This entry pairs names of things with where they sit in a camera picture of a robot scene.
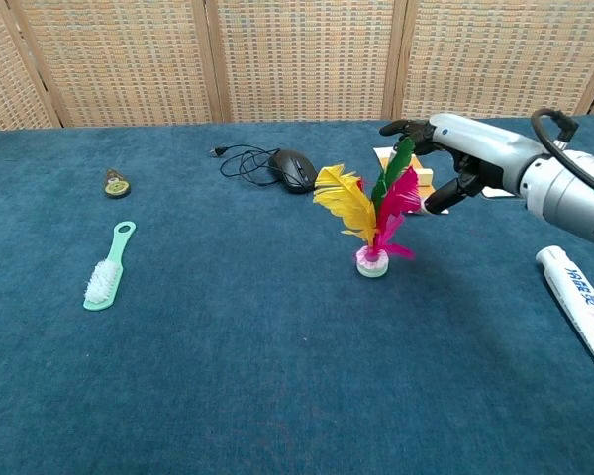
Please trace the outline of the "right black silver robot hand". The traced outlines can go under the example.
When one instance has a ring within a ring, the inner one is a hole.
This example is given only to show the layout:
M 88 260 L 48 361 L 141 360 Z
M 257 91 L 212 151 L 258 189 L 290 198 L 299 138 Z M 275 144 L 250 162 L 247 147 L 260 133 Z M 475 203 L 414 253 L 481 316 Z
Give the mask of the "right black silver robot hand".
M 437 150 L 451 155 L 457 176 L 421 205 L 423 212 L 434 215 L 485 187 L 519 197 L 526 170 L 545 154 L 544 147 L 532 139 L 452 113 L 433 114 L 428 120 L 396 120 L 379 133 L 411 140 L 417 156 Z

